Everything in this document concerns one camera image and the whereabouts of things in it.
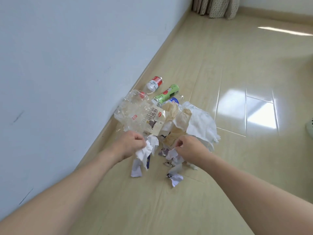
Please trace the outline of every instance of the beige curtain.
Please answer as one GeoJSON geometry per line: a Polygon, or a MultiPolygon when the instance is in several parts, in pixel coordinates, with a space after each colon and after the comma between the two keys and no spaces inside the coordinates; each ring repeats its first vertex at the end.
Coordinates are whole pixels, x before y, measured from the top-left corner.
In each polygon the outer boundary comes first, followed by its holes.
{"type": "Polygon", "coordinates": [[[193,11],[209,18],[233,19],[239,7],[239,0],[194,0],[193,11]]]}

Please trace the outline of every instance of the beige baseboard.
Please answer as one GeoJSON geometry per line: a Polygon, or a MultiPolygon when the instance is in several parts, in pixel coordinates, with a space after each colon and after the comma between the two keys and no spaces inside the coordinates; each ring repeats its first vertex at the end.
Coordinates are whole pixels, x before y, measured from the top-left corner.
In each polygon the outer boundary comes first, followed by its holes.
{"type": "Polygon", "coordinates": [[[239,14],[267,18],[277,21],[292,22],[305,25],[313,25],[313,16],[302,15],[296,13],[272,11],[266,9],[252,8],[252,7],[239,7],[239,14]]]}
{"type": "MultiPolygon", "coordinates": [[[[165,50],[170,45],[172,39],[178,32],[179,28],[182,26],[182,24],[185,22],[187,16],[191,12],[191,3],[189,8],[185,11],[183,16],[180,18],[176,26],[173,28],[171,33],[168,35],[162,46],[159,48],[157,53],[154,55],[150,63],[147,65],[145,70],[142,72],[136,83],[133,85],[133,87],[130,90],[133,89],[142,89],[144,85],[150,80],[152,70],[155,68],[157,63],[159,62],[160,58],[164,54],[165,50]]],[[[96,140],[92,143],[91,147],[88,149],[87,153],[84,155],[80,163],[78,164],[77,168],[84,165],[86,162],[88,162],[91,158],[93,158],[96,154],[98,154],[104,147],[105,143],[109,139],[110,135],[113,133],[117,125],[117,120],[111,116],[110,120],[107,122],[107,124],[104,126],[96,140]]]]}

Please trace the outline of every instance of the floor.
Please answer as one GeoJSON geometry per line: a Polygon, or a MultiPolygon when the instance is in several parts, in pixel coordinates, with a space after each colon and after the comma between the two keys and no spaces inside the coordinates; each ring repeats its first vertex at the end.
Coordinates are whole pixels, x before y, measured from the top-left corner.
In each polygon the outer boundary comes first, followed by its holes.
{"type": "MultiPolygon", "coordinates": [[[[215,153],[237,168],[313,202],[313,27],[238,15],[208,19],[191,13],[151,77],[158,93],[177,83],[181,93],[215,119],[215,153]]],[[[131,178],[132,159],[105,176],[71,234],[252,234],[204,171],[185,168],[172,188],[168,167],[151,158],[131,178]]]]}

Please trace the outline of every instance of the fist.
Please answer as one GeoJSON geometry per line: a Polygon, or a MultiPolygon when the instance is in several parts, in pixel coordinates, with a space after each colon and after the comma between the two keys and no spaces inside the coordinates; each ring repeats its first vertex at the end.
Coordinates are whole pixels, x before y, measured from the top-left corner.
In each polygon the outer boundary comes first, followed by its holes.
{"type": "Polygon", "coordinates": [[[193,136],[182,135],[175,142],[177,153],[184,158],[186,162],[200,167],[201,158],[208,155],[209,150],[193,136]]]}
{"type": "Polygon", "coordinates": [[[121,162],[145,146],[146,142],[141,134],[127,131],[112,144],[112,149],[117,157],[117,161],[121,162]]]}

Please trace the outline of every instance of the white wall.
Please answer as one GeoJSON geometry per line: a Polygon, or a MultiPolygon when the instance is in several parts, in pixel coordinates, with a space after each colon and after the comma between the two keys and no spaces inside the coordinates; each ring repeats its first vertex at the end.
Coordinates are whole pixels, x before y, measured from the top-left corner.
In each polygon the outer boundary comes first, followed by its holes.
{"type": "Polygon", "coordinates": [[[0,0],[0,219],[74,170],[190,1],[0,0]]]}
{"type": "Polygon", "coordinates": [[[313,15],[313,0],[240,0],[240,6],[313,15]]]}

